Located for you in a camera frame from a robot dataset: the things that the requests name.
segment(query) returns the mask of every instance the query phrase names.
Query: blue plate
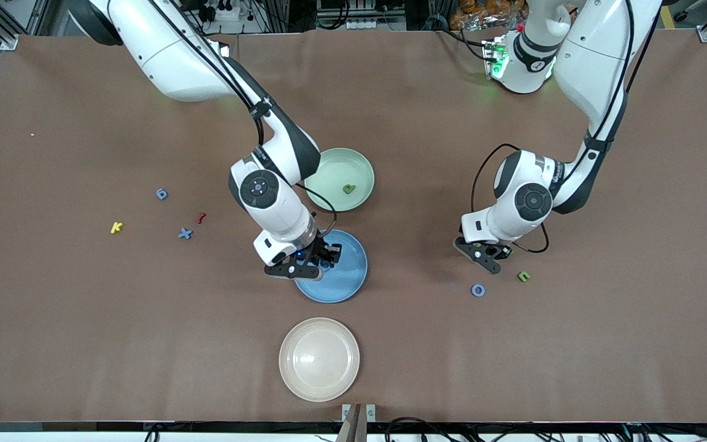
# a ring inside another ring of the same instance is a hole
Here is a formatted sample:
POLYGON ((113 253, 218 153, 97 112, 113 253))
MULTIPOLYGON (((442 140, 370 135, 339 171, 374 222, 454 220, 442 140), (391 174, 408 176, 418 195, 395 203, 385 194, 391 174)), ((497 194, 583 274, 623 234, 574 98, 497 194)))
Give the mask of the blue plate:
POLYGON ((333 304, 352 297, 365 283, 367 255, 361 243, 348 232, 335 229, 323 238, 328 244, 342 244, 339 263, 323 269, 322 280, 297 280, 296 286, 309 299, 333 304))

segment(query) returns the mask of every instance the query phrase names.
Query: brown tabletop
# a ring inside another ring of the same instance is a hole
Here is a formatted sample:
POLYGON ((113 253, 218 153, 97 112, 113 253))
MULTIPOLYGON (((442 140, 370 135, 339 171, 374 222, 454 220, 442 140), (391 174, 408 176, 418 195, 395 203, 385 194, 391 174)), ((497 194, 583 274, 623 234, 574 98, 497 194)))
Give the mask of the brown tabletop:
POLYGON ((257 139, 238 100, 177 103, 124 48, 23 37, 0 59, 0 421, 322 421, 353 402, 381 419, 707 421, 695 31, 656 33, 589 203, 551 215, 550 249, 496 276, 452 239, 496 145, 577 153, 587 122, 552 80, 511 95, 432 33, 250 36, 234 55, 322 149, 373 163, 373 195, 338 224, 367 250, 365 285, 326 305, 264 276, 259 228, 227 189, 257 139), (316 316, 361 347, 328 403, 295 397, 277 368, 287 331, 316 316))

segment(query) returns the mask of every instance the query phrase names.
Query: white device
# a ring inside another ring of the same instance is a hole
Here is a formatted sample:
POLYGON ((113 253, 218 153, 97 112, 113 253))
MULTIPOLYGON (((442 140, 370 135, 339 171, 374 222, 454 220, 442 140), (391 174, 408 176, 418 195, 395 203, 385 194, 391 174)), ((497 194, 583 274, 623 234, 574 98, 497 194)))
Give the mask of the white device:
POLYGON ((168 0, 70 0, 76 24, 88 36, 123 44, 164 95, 205 101, 236 95, 258 128, 258 145, 231 167, 228 188, 263 231, 253 245, 265 272, 287 279, 320 279, 318 265, 339 260, 339 244, 326 244, 314 216, 292 185, 315 173, 320 151, 241 64, 218 42, 193 30, 168 0), (265 122, 274 132, 263 140, 265 122))
POLYGON ((588 0, 569 28, 569 14, 562 6, 566 2, 529 3, 522 34, 507 37, 505 47, 500 47, 498 58, 506 62, 501 62, 503 76, 499 81, 518 92, 538 89, 547 73, 528 71, 531 56, 538 53, 520 53, 528 47, 521 42, 551 47, 556 39, 562 40, 555 79, 566 97, 589 118, 589 127, 572 162, 526 150, 510 154, 496 174, 496 204, 462 216, 463 237, 455 240, 455 248, 493 274, 500 270, 495 261, 511 253, 508 244, 538 227, 550 210, 566 214, 587 201, 626 108, 625 68, 645 41, 660 7, 660 0, 588 0))

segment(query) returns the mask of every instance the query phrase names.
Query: blue ring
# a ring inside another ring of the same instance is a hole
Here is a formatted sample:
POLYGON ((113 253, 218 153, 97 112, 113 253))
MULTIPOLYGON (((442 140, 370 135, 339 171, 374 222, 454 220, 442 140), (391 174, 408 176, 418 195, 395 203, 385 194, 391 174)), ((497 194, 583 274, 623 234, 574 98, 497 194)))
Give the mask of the blue ring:
POLYGON ((482 284, 474 284, 471 286, 471 294, 475 297, 481 298, 485 296, 485 293, 487 293, 487 290, 485 290, 485 286, 482 284))

